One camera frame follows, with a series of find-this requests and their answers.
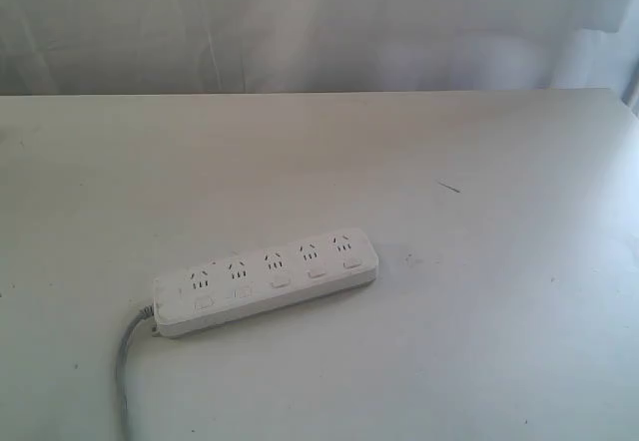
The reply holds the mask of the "white five-socket power strip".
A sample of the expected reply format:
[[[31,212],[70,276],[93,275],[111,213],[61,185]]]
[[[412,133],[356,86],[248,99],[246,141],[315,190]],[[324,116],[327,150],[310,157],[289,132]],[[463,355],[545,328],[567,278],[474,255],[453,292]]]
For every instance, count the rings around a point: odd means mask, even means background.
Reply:
[[[367,285],[378,267],[359,228],[313,235],[156,278],[154,319],[161,336],[177,338]]]

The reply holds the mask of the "white background curtain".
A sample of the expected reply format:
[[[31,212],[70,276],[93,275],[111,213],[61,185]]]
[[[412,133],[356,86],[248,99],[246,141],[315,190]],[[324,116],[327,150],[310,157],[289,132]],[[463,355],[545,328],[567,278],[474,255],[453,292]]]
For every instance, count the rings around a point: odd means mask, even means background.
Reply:
[[[1,0],[5,95],[608,88],[638,0]]]

